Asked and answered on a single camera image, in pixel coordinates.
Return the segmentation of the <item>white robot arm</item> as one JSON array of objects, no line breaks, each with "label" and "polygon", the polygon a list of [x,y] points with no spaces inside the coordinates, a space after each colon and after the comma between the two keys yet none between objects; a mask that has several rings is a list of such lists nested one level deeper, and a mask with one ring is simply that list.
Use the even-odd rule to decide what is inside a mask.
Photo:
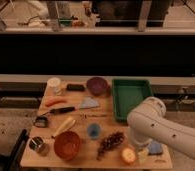
[{"label": "white robot arm", "polygon": [[127,136],[139,148],[152,140],[166,144],[195,160],[195,129],[164,118],[165,104],[156,97],[148,97],[127,116]]}]

